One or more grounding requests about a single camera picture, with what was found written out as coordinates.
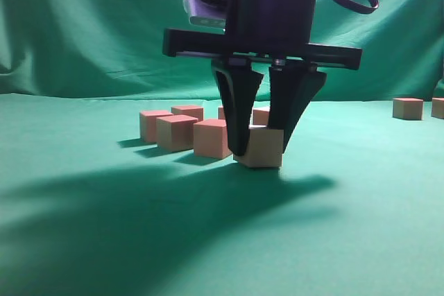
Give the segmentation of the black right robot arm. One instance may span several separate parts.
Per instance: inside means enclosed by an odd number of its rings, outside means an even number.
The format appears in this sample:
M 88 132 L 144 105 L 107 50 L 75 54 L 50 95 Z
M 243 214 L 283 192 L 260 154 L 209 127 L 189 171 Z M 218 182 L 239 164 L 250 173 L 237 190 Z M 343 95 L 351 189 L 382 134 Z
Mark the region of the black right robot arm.
M 162 51 L 169 57 L 209 58 L 228 128 L 228 146 L 246 153 L 250 115 L 267 64 L 268 127 L 288 141 L 305 108 L 326 81 L 324 68 L 356 70 L 361 49 L 313 44 L 316 0 L 228 0 L 222 34 L 166 29 Z

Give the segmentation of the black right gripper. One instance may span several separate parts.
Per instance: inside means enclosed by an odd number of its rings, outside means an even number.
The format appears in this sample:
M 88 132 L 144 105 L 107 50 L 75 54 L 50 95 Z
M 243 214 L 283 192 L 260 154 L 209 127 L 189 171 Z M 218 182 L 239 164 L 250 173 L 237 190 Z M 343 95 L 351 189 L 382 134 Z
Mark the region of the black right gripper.
M 316 0 L 202 0 L 226 11 L 221 33 L 168 28 L 162 52 L 169 57 L 190 55 L 217 58 L 245 55 L 257 62 L 299 58 L 324 67 L 356 70 L 361 49 L 312 44 L 311 28 Z M 357 5 L 334 0 L 356 11 Z M 213 59 L 211 68 L 220 93 L 228 133 L 228 148 L 237 156 L 246 153 L 250 115 L 263 80 L 251 61 Z M 268 127 L 283 131 L 282 149 L 308 104 L 324 86 L 327 74 L 306 66 L 270 67 Z

